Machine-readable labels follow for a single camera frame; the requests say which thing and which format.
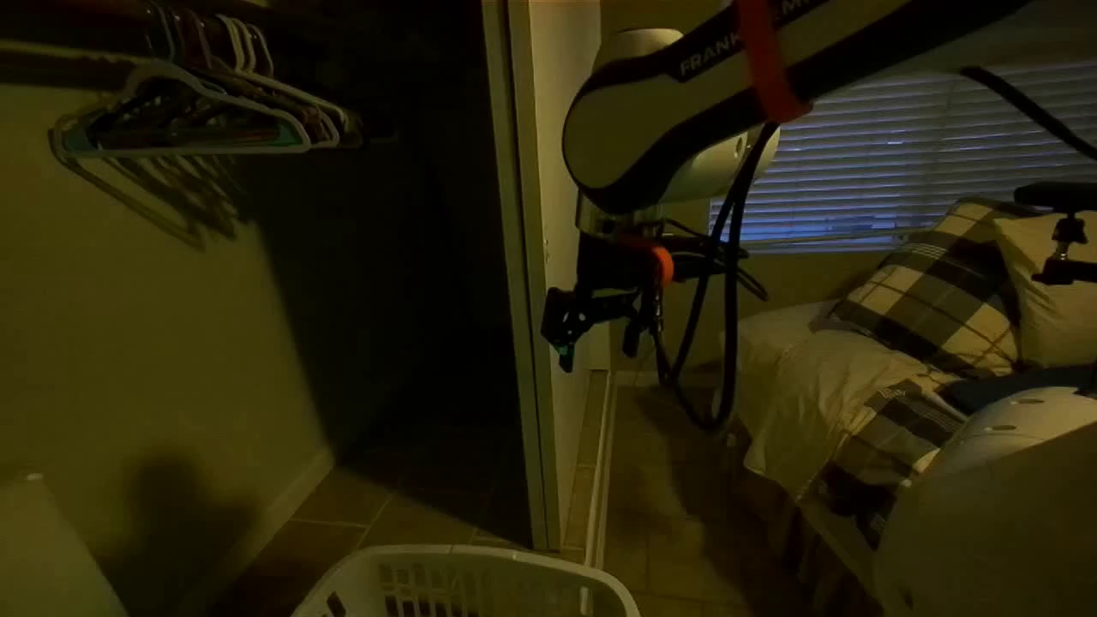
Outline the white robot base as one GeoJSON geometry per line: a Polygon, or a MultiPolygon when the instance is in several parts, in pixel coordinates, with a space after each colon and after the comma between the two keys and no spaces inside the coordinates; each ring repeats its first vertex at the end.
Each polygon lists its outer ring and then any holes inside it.
{"type": "Polygon", "coordinates": [[[1097,399],[976,413],[884,524],[884,617],[1097,617],[1097,399]]]}

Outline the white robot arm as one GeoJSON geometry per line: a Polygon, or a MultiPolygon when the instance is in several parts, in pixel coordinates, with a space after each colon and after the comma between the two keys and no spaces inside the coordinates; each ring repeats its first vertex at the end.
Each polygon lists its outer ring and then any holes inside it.
{"type": "Polygon", "coordinates": [[[677,188],[708,192],[711,150],[788,124],[843,86],[895,65],[976,61],[1064,46],[1038,19],[1072,0],[732,0],[693,31],[631,31],[634,55],[605,57],[562,121],[562,166],[580,207],[624,220],[677,188]]]}

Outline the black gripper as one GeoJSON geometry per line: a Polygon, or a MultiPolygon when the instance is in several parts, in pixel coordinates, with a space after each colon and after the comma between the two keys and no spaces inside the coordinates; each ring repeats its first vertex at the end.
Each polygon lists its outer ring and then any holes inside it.
{"type": "Polygon", "coordinates": [[[576,292],[547,295],[541,336],[562,369],[576,367],[576,344],[605,318],[629,318],[624,358],[637,358],[656,329],[658,295],[677,281],[677,257],[652,236],[580,236],[576,292]]]}

